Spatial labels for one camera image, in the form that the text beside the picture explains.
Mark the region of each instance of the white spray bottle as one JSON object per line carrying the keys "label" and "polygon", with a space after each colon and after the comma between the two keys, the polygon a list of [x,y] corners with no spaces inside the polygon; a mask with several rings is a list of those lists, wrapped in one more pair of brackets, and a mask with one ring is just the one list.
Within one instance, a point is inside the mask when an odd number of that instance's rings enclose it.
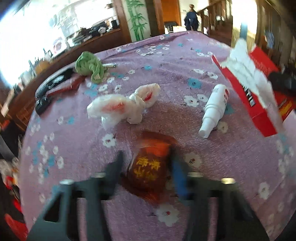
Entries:
{"label": "white spray bottle", "polygon": [[208,138],[211,131],[217,126],[218,121],[223,117],[229,97],[228,88],[219,84],[213,89],[213,92],[205,105],[205,114],[202,118],[202,126],[198,134],[203,138]]}

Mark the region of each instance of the crumpled green fabric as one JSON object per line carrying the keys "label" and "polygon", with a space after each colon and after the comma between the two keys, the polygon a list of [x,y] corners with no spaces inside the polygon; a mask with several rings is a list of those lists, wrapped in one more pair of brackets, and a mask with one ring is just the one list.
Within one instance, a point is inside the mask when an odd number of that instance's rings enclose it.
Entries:
{"label": "crumpled green fabric", "polygon": [[83,52],[76,60],[75,70],[81,75],[91,75],[91,81],[99,84],[103,80],[104,67],[101,61],[91,52]]}

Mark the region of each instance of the wooden door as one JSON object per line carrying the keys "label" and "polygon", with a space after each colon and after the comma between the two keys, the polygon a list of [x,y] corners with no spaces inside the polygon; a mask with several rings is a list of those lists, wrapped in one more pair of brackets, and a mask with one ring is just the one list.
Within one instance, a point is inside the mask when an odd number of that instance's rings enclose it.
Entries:
{"label": "wooden door", "polygon": [[176,22],[181,26],[179,0],[161,0],[164,22]]}

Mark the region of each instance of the person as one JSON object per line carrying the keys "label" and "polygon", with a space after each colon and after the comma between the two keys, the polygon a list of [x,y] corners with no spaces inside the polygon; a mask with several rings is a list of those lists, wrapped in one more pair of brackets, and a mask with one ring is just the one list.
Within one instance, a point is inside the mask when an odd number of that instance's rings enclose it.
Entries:
{"label": "person", "polygon": [[197,20],[197,12],[194,10],[193,4],[190,4],[189,7],[190,7],[190,10],[184,19],[186,30],[197,31],[199,26],[199,23]]}

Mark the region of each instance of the bed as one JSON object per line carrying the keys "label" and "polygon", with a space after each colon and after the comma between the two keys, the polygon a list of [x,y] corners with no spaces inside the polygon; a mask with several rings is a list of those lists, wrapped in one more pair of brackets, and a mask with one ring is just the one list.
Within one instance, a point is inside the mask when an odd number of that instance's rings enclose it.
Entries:
{"label": "bed", "polygon": [[[173,136],[194,171],[211,179],[233,177],[270,240],[275,240],[296,209],[295,187],[292,179],[286,178],[296,142],[286,145],[286,136],[282,135],[264,138],[254,127],[231,84],[211,60],[212,54],[219,61],[225,60],[230,50],[225,44],[189,31],[97,53],[103,63],[118,64],[105,75],[105,82],[95,85],[87,78],[76,93],[56,98],[41,117],[35,112],[31,116],[20,169],[28,229],[60,180],[87,179],[112,162],[118,150],[125,151],[126,169],[135,151],[137,133],[150,130]],[[154,106],[145,110],[140,124],[123,121],[104,130],[100,119],[88,119],[86,107],[97,96],[129,96],[140,85],[150,83],[158,83],[161,92]],[[216,130],[202,139],[197,133],[203,108],[218,83],[230,88],[229,102]],[[295,119],[293,112],[284,123],[288,137],[294,140]],[[189,208],[174,195],[169,174],[165,192],[167,202],[153,207],[119,186],[114,198],[104,203],[113,240],[182,240]],[[83,212],[79,219],[81,240],[86,240]]]}

